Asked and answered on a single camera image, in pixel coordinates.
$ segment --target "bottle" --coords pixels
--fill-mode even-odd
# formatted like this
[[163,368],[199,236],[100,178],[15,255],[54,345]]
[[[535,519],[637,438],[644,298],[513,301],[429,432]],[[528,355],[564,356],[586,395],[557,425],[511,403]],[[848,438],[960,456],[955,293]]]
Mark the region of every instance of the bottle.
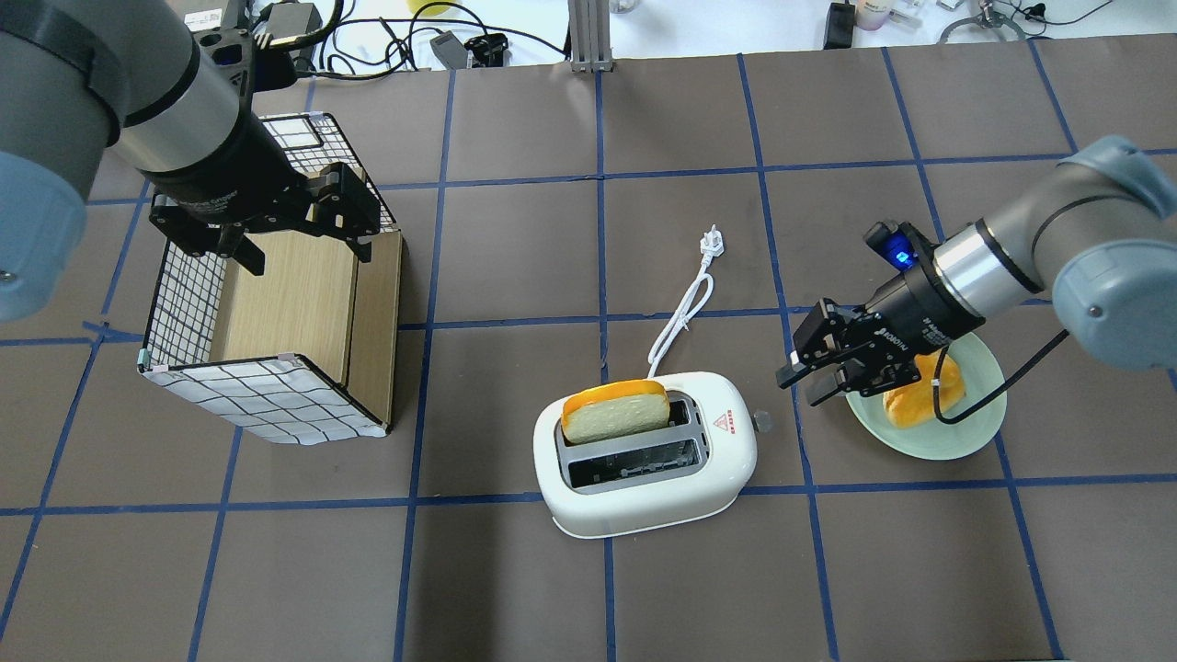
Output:
[[893,6],[895,0],[858,0],[855,24],[863,29],[876,31],[886,22]]

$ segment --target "toy bread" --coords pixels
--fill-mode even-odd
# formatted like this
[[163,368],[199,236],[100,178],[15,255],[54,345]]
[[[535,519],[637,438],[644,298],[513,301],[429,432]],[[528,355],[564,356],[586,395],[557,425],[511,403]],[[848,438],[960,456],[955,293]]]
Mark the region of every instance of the toy bread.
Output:
[[636,435],[669,424],[666,389],[652,379],[614,382],[580,391],[565,400],[560,417],[570,444]]
[[[932,376],[936,373],[938,357],[939,352],[917,356],[916,368],[919,369],[920,380],[883,393],[883,409],[887,421],[896,428],[913,428],[936,418],[936,410],[932,409]],[[947,411],[963,397],[960,366],[952,357],[944,357],[944,366],[940,369],[940,411]]]

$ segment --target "plate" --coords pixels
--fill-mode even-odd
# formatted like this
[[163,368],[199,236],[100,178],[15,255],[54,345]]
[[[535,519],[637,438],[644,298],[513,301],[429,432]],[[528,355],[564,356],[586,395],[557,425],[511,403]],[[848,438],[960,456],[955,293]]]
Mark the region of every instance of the plate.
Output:
[[[944,412],[945,417],[951,418],[1000,386],[1005,377],[993,353],[973,333],[953,340],[949,346],[949,356],[960,366],[965,389],[964,398]],[[1005,419],[1005,393],[956,425],[933,418],[906,430],[900,430],[887,421],[882,393],[869,398],[849,393],[846,402],[863,426],[880,442],[920,459],[957,459],[972,455],[985,448]]]

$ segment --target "wooden panel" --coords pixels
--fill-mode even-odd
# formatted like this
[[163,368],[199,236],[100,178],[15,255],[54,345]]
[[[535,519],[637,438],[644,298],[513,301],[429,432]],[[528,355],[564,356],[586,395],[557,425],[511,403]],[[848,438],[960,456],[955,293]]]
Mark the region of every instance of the wooden panel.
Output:
[[392,421],[392,379],[400,309],[400,232],[372,239],[372,262],[355,276],[347,392],[385,423]]
[[355,256],[343,241],[300,232],[250,238],[266,253],[266,272],[228,264],[212,360],[293,352],[346,383]]

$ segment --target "white plug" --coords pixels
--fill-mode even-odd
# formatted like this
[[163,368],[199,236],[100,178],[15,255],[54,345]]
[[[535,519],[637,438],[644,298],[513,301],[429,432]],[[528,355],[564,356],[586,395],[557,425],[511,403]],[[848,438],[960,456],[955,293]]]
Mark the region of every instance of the white plug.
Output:
[[714,225],[703,233],[703,239],[699,239],[699,252],[710,258],[724,254],[724,236],[716,230]]

